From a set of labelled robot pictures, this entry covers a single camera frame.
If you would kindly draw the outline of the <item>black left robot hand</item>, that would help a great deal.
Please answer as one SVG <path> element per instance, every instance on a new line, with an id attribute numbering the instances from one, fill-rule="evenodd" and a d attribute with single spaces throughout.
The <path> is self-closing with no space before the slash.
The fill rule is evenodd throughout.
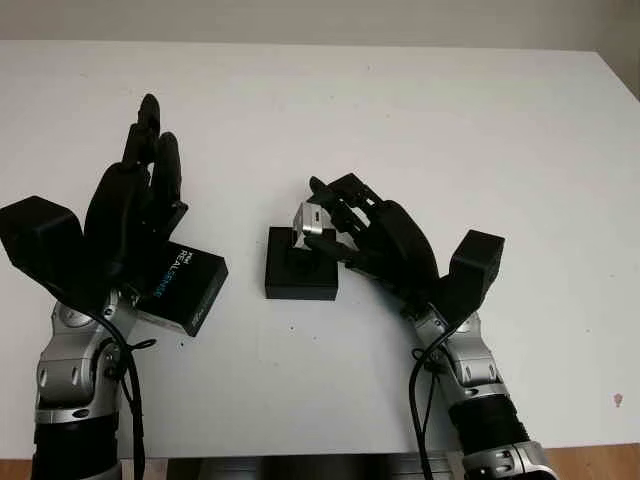
<path id="1" fill-rule="evenodd" d="M 178 140 L 161 131 L 148 93 L 130 125 L 122 159 L 104 172 L 90 201 L 84 240 L 90 271 L 107 289 L 144 297 L 169 238 L 188 210 L 181 200 Z"/>

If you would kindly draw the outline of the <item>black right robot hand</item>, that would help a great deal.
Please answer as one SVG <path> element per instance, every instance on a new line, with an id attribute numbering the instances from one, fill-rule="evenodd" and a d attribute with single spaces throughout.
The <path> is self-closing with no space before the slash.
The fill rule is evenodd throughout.
<path id="1" fill-rule="evenodd" d="M 309 186 L 308 202 L 322 207 L 335 229 L 348 234 L 355 246 L 321 235 L 308 236 L 305 245 L 377 280 L 403 302 L 402 316 L 425 316 L 439 273 L 429 241 L 406 210 L 382 199 L 353 173 L 328 184 L 313 176 Z"/>

